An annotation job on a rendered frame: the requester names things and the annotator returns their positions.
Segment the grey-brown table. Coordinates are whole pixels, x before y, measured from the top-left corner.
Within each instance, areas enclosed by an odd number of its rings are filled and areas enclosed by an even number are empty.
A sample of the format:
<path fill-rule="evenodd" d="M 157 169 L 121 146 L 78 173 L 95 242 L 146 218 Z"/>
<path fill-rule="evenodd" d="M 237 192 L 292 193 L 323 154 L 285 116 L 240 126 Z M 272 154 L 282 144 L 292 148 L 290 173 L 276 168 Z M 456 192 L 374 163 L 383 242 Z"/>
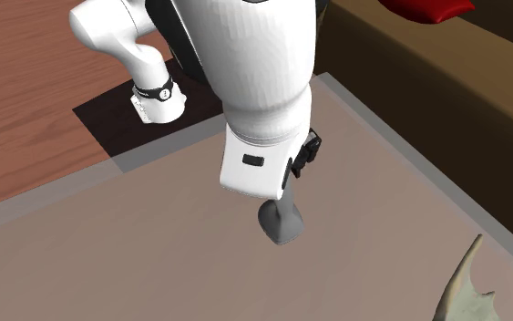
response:
<path fill-rule="evenodd" d="M 272 243 L 260 201 L 222 189 L 215 135 L 0 225 L 0 321 L 431 321 L 476 238 L 472 282 L 513 321 L 513 254 L 478 206 L 333 78 L 313 98 L 298 238 Z"/>

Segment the red cushion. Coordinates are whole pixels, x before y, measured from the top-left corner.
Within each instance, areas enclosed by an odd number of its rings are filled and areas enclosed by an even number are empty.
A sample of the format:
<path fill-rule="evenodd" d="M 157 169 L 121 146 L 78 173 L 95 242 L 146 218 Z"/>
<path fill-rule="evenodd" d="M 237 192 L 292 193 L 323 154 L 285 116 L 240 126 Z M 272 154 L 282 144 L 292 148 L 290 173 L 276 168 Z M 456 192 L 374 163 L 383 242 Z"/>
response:
<path fill-rule="evenodd" d="M 439 24 L 473 11 L 470 0 L 377 0 L 392 13 L 419 24 Z"/>

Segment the cream pointed figure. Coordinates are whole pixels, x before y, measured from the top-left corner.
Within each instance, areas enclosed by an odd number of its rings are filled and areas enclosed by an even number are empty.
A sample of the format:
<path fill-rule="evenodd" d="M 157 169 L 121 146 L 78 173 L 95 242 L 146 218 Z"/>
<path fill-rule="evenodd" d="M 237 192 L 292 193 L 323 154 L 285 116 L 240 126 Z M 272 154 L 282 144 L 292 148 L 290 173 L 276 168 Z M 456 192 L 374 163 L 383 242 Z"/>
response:
<path fill-rule="evenodd" d="M 471 282 L 471 265 L 482 240 L 480 233 L 457 265 L 438 301 L 432 321 L 500 321 L 494 307 L 496 293 L 479 293 Z"/>

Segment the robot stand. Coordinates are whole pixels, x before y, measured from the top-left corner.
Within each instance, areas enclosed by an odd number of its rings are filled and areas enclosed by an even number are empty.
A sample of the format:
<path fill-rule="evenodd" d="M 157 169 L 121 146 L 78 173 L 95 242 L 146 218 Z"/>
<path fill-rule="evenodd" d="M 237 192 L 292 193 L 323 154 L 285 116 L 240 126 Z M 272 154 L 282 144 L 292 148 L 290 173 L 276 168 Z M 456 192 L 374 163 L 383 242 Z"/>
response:
<path fill-rule="evenodd" d="M 130 102 L 133 82 L 128 80 L 76 107 L 73 112 L 109 157 L 185 129 L 222 113 L 221 101 L 210 87 L 189 78 L 176 59 L 166 62 L 169 73 L 186 95 L 182 116 L 168 124 L 145 124 Z"/>

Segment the brown sofa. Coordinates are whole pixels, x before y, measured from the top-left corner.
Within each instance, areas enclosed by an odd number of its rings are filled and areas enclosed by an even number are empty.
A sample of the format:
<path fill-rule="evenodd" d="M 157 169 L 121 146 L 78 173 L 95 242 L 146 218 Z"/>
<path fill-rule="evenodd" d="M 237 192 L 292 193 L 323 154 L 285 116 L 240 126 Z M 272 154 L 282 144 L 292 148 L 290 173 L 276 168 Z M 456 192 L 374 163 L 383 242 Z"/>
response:
<path fill-rule="evenodd" d="M 378 0 L 329 0 L 315 70 L 513 234 L 513 44 L 459 18 L 421 25 Z"/>

